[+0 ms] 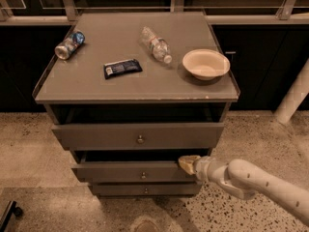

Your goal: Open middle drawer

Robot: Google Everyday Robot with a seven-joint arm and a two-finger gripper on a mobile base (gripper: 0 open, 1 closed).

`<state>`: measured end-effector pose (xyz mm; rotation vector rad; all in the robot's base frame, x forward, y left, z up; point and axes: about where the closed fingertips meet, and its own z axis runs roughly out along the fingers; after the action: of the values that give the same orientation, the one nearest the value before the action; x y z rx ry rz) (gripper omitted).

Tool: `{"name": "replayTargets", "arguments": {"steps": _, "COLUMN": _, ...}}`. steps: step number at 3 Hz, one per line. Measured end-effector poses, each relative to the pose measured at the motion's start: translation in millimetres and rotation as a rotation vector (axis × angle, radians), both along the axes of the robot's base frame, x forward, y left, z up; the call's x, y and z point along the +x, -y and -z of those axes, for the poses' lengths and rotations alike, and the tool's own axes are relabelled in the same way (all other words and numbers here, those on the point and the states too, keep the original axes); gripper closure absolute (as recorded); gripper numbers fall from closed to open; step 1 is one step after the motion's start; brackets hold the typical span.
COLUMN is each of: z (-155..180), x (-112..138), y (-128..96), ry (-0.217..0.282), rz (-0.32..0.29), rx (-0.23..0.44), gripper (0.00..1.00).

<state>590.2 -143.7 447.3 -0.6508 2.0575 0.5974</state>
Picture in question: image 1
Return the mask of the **round robot base foot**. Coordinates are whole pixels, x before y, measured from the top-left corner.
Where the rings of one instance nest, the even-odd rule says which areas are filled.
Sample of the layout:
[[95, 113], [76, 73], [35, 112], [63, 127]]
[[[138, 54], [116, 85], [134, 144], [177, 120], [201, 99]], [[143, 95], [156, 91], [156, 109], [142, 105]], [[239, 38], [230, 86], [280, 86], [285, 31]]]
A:
[[131, 232], [159, 232], [158, 227], [148, 219], [140, 220], [132, 226]]

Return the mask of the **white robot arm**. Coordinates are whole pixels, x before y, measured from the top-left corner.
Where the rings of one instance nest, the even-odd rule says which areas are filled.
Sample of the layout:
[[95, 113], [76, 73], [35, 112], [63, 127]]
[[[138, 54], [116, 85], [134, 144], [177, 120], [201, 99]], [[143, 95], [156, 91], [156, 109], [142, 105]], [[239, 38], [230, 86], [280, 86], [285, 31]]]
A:
[[245, 121], [232, 130], [237, 142], [246, 142], [246, 153], [275, 168], [278, 177], [245, 159], [222, 162], [214, 157], [183, 156], [179, 158], [180, 167], [239, 199], [250, 199], [258, 192], [308, 225], [309, 190], [294, 184], [297, 180], [309, 182], [308, 164], [296, 152], [297, 148], [309, 148], [309, 125], [295, 119], [296, 109], [308, 93], [309, 60], [267, 123]]

